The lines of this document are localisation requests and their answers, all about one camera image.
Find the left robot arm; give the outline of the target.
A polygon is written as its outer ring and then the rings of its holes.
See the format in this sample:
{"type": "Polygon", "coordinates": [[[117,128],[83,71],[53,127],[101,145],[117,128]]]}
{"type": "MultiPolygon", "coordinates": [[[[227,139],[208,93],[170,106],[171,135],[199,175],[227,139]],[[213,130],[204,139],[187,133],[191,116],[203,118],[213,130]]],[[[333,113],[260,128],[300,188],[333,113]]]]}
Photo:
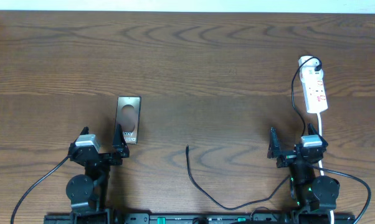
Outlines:
{"type": "Polygon", "coordinates": [[[66,194],[71,203],[71,223],[123,223],[120,212],[105,205],[110,168],[122,165],[130,151],[120,124],[115,127],[114,152],[100,153],[96,135],[83,128],[79,137],[70,144],[68,157],[84,167],[85,173],[72,177],[66,194]]]}

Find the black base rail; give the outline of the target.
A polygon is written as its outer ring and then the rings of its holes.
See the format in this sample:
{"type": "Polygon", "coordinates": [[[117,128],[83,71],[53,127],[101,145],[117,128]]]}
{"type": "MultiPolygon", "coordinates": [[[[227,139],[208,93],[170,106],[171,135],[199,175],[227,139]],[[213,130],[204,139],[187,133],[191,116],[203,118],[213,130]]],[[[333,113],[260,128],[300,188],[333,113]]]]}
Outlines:
{"type": "Polygon", "coordinates": [[[295,220],[285,214],[272,212],[255,212],[252,215],[244,214],[148,214],[126,213],[94,217],[85,215],[73,217],[71,215],[46,215],[44,224],[62,223],[119,223],[119,224],[228,224],[228,223],[328,223],[327,215],[304,215],[295,220]]]}

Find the white power strip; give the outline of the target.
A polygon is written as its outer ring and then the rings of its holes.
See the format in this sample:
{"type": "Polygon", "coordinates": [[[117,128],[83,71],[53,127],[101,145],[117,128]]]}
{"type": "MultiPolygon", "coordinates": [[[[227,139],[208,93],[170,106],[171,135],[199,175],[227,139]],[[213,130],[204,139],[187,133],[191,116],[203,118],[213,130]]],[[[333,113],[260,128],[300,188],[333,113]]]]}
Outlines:
{"type": "Polygon", "coordinates": [[[320,114],[328,109],[321,62],[313,56],[305,55],[300,57],[298,64],[306,112],[320,114]]]}

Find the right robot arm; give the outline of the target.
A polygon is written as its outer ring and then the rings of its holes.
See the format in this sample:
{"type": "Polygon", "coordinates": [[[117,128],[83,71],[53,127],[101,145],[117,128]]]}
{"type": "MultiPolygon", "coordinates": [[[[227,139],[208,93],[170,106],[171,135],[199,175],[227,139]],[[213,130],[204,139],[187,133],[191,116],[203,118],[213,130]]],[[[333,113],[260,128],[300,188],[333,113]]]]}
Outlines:
{"type": "Polygon", "coordinates": [[[339,182],[326,175],[315,175],[316,165],[323,159],[328,143],[312,124],[292,150],[283,150],[275,128],[270,129],[267,157],[276,160],[278,168],[289,168],[293,195],[298,207],[289,218],[292,223],[329,223],[330,212],[336,208],[339,182]]]}

